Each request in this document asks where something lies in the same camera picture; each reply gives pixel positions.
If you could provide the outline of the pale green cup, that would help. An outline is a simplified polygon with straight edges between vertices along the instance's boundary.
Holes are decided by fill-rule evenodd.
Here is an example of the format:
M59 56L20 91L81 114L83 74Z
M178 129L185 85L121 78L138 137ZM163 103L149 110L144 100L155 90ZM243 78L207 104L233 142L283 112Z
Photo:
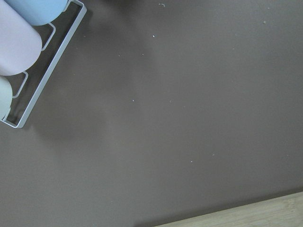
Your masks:
M8 113L12 102L12 87L10 82L4 77L0 77L0 119L2 120Z

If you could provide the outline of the pink cup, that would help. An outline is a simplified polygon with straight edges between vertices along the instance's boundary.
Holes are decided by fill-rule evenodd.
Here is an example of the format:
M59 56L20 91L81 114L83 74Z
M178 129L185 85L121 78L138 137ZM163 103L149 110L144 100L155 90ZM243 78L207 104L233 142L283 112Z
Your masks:
M42 49L40 34L9 4L0 2L0 74L12 76L35 64Z

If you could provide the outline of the blue cup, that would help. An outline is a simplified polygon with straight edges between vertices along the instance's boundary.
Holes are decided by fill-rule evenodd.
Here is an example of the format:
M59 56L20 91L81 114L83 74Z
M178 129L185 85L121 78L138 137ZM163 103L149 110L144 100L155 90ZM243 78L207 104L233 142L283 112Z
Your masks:
M68 4L67 0L5 0L5 2L32 26L54 21Z

